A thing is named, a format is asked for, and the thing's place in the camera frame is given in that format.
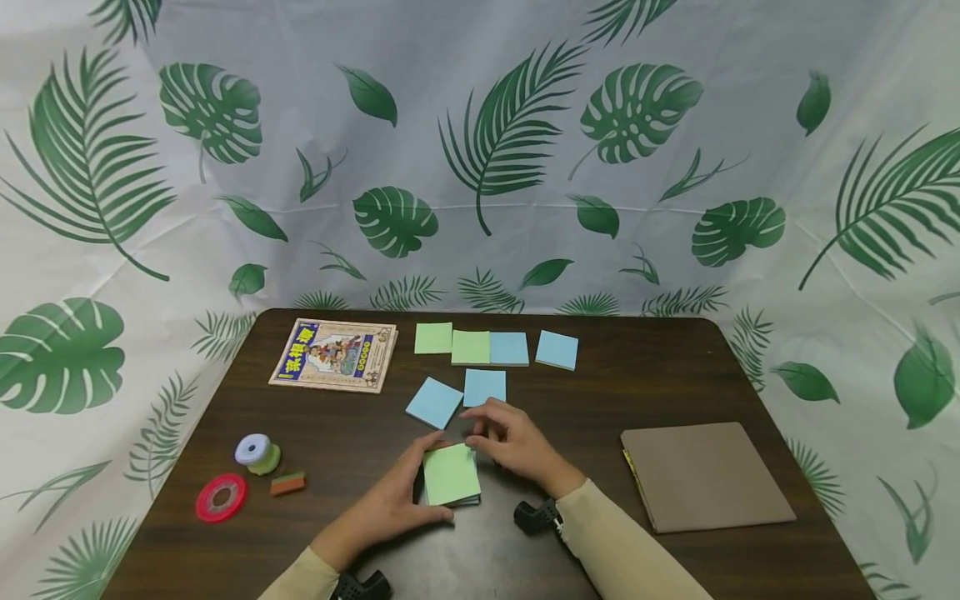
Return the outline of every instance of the brown folder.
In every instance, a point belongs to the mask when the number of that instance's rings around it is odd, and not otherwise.
[[[797,519],[740,423],[633,429],[620,441],[657,533]]]

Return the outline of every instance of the red tape roll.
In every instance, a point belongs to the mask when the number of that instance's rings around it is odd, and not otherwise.
[[[223,490],[229,492],[227,501],[222,504],[215,504],[213,496]],[[224,473],[214,477],[213,481],[200,490],[194,509],[199,520],[207,523],[219,523],[239,511],[245,499],[247,499],[247,482],[244,481],[243,477],[236,473]]]

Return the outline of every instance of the fabric backdrop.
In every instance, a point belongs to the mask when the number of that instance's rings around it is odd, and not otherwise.
[[[711,319],[877,595],[955,597],[958,26],[7,0],[0,595],[98,597],[255,315],[308,306]]]

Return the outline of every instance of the sleeve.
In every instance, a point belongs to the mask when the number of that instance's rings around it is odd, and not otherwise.
[[[670,554],[589,479],[557,500],[562,537],[604,600],[711,600]]]
[[[307,548],[259,600],[330,600],[340,573]]]

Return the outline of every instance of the person's left hand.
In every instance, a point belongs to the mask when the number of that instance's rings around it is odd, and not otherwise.
[[[435,431],[416,438],[380,481],[314,538],[310,543],[314,553],[343,572],[357,555],[376,543],[427,523],[452,521],[453,511],[446,506],[419,506],[413,501],[423,453],[449,445],[441,442],[443,434]]]

